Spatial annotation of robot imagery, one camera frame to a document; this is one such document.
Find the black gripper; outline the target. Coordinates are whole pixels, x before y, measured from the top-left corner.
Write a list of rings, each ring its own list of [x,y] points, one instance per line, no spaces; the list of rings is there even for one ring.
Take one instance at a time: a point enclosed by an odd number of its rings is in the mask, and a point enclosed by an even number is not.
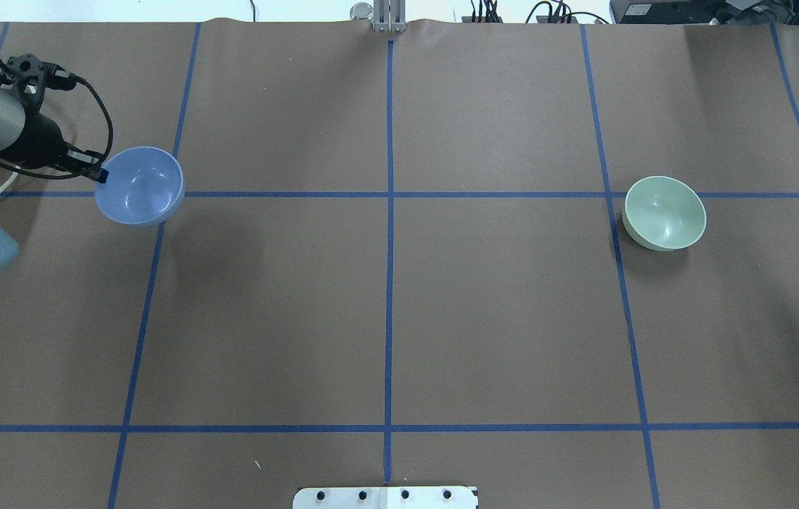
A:
[[[26,170],[51,167],[56,170],[82,170],[82,165],[102,165],[106,155],[90,149],[69,147],[60,126],[44,114],[25,118],[18,139],[18,164]],[[109,171],[103,167],[89,167],[82,177],[97,184],[105,184]]]

